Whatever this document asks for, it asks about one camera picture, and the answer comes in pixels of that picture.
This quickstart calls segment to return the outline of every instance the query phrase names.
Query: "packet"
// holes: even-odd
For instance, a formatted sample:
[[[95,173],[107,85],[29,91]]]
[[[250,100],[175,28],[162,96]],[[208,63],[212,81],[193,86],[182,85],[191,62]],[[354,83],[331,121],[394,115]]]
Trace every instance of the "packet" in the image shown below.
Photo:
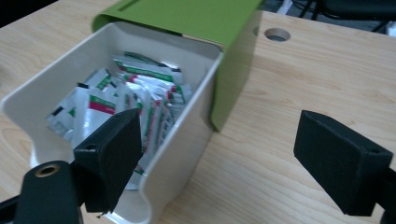
[[[116,114],[139,107],[137,95],[123,83],[117,87],[114,96],[117,97]]]
[[[126,82],[125,87],[130,89],[137,96],[136,107],[139,108],[142,151],[145,151],[147,149],[147,137],[150,125],[149,112],[151,97],[149,91],[142,86]]]
[[[127,58],[135,59],[141,63],[149,63],[149,64],[153,64],[153,65],[158,65],[158,66],[166,66],[166,64],[164,64],[164,63],[157,62],[157,61],[155,61],[147,56],[144,56],[142,54],[139,54],[139,53],[135,53],[135,52],[131,52],[131,51],[124,51],[123,55]]]
[[[124,78],[128,78],[128,80],[130,80],[132,82],[134,82],[134,79],[137,78],[140,80],[144,80],[148,83],[157,85],[159,87],[162,87],[164,89],[167,89],[168,91],[171,92],[172,98],[177,99],[178,104],[186,104],[189,102],[189,100],[192,97],[192,89],[189,84],[177,86],[177,85],[175,85],[175,83],[172,83],[172,82],[160,80],[155,77],[145,77],[145,76],[140,76],[140,75],[134,75],[134,76],[129,76],[129,77],[127,75],[124,75]]]
[[[167,102],[169,102],[172,98],[171,96],[171,92],[168,91],[165,88],[162,88],[160,86],[157,86],[155,84],[149,83],[147,81],[144,81],[142,79],[139,78],[130,78],[130,80],[137,85],[140,85],[144,88],[146,88],[149,92],[157,94],[159,96],[161,96],[162,98],[164,98]]]
[[[75,93],[76,116],[71,147],[77,147],[85,138],[116,113],[117,98],[98,88],[78,83]]]
[[[125,186],[125,189],[139,189],[139,184],[145,171],[139,165],[134,168],[134,173]]]
[[[139,161],[139,166],[146,170],[149,166],[151,159],[154,157],[157,151],[157,136],[160,129],[160,117],[163,112],[163,98],[151,93],[151,102],[149,109],[149,126],[146,134],[147,147],[144,151],[142,159]]]
[[[170,106],[172,105],[164,104],[163,106],[163,117],[161,118],[160,130],[157,138],[158,147],[160,147],[163,144],[163,141],[165,140],[166,136],[169,134],[172,127],[175,125],[175,120],[172,116]]]
[[[112,76],[110,73],[105,68],[102,68],[99,71],[94,71],[84,83],[89,86],[96,86],[102,90],[111,80]],[[74,118],[76,115],[74,98],[75,91],[72,91],[46,117],[46,120],[49,122],[49,128],[68,142],[73,138],[74,131]]]
[[[173,120],[177,120],[184,108],[184,105],[169,105],[168,107]]]
[[[113,60],[121,71],[125,71],[134,75],[156,77],[161,80],[173,82],[177,85],[183,84],[183,77],[180,69],[174,69],[168,66],[158,66],[150,63],[142,63],[138,60],[120,55],[114,55]]]

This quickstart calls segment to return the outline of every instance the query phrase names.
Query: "chair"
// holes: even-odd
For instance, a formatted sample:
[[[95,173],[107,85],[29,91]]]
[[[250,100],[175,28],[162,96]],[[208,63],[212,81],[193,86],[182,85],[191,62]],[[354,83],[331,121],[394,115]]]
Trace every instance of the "chair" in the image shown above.
[[[300,18],[311,7],[314,0],[308,0]],[[348,21],[382,21],[373,32],[377,32],[389,21],[396,21],[396,0],[317,0],[311,20],[318,14],[334,19]]]

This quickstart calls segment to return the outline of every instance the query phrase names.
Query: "wooden table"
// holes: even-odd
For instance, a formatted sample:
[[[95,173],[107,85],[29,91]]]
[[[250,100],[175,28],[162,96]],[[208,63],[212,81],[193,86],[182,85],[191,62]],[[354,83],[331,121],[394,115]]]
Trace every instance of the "wooden table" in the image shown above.
[[[0,29],[0,97],[91,33],[111,0],[59,1]],[[274,42],[263,32],[287,30]],[[293,156],[302,109],[396,152],[396,39],[264,12],[250,78],[184,192],[160,223],[378,223],[344,216]],[[0,201],[19,193],[29,138],[0,116]],[[396,169],[396,161],[391,165]],[[84,214],[86,223],[109,223]]]

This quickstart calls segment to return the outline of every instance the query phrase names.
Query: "white packet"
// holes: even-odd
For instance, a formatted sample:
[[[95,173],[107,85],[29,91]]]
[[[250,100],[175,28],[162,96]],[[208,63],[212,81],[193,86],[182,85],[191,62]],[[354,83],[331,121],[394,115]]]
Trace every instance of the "white packet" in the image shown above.
[[[160,132],[158,133],[158,147],[163,144],[166,136],[171,131],[172,127],[175,125],[174,118],[171,113],[170,104],[164,104],[163,106],[163,117],[161,118]]]
[[[112,82],[112,81],[110,81],[103,89],[102,89],[102,92],[104,92],[105,94],[107,94],[107,95],[113,95],[113,96],[118,96],[117,95],[117,91],[119,91],[118,90],[118,86],[114,83],[114,82]]]
[[[132,92],[137,96],[136,105],[139,108],[139,118],[140,118],[140,131],[142,134],[142,150],[147,149],[147,136],[149,134],[149,111],[151,97],[149,91],[146,88],[139,86],[137,84],[126,82],[125,86],[132,90]]]
[[[141,166],[144,170],[146,170],[157,152],[157,143],[158,143],[158,133],[160,130],[160,118],[163,112],[163,98],[151,93],[151,104],[150,104],[150,112],[149,112],[149,127],[147,134],[147,148],[144,151],[144,155],[142,159],[139,161],[139,166]]]
[[[178,85],[175,85],[175,83],[160,80],[155,77],[145,77],[145,76],[140,76],[140,75],[130,76],[130,77],[128,77],[128,80],[130,80],[131,82],[134,82],[134,80],[136,78],[139,80],[143,80],[148,83],[157,85],[161,88],[164,88],[164,89],[170,91],[171,96],[173,98],[175,98],[175,100],[176,100],[175,102],[171,101],[173,104],[186,104],[189,102],[189,100],[192,97],[192,89],[191,89],[191,85],[189,85],[189,84],[184,84],[184,85],[178,86]]]
[[[149,92],[161,96],[167,102],[169,102],[171,100],[171,97],[172,97],[171,92],[168,91],[167,89],[157,86],[155,84],[149,83],[149,82],[144,81],[139,78],[132,78],[131,80],[134,84],[140,85],[140,86],[146,88]]]
[[[91,133],[99,128],[116,112],[116,100],[97,88],[89,88],[85,84],[76,87],[74,134],[71,147],[77,147]]]
[[[111,75],[106,69],[93,72],[84,83],[102,90],[111,81]],[[49,128],[70,142],[73,138],[74,119],[76,114],[75,91],[70,92],[57,104],[56,109],[46,117]]]
[[[176,97],[179,94],[183,100],[183,104],[185,105],[190,101],[192,97],[192,89],[189,84],[182,86],[174,86],[171,92],[173,93],[172,94],[173,97]]]
[[[125,189],[139,189],[140,181],[145,171],[139,165],[134,168],[134,173],[125,186]]]
[[[114,55],[113,60],[121,71],[134,75],[156,77],[161,80],[173,82],[177,85],[183,84],[183,75],[181,74],[180,69],[141,63],[138,60],[133,60],[120,55]]]
[[[136,93],[134,93],[123,83],[117,87],[115,96],[117,97],[116,114],[128,109],[138,108],[140,106],[138,104],[138,97]]]
[[[176,121],[184,109],[184,105],[168,105],[168,107],[173,120]]]
[[[131,51],[124,51],[123,55],[129,59],[137,60],[138,62],[141,62],[141,63],[148,63],[148,64],[154,64],[154,65],[159,65],[159,66],[166,65],[164,63],[157,62],[147,56],[144,56],[139,53],[131,52]]]

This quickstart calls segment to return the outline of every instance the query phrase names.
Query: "grommet hole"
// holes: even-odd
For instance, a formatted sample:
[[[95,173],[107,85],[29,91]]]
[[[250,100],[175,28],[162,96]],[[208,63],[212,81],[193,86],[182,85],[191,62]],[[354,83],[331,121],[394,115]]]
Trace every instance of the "grommet hole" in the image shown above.
[[[41,167],[35,172],[35,176],[37,177],[47,177],[50,175],[55,174],[60,169],[59,165],[57,164],[49,164],[46,166]]]
[[[264,32],[265,37],[272,41],[284,42],[290,39],[290,33],[284,29],[271,28]]]

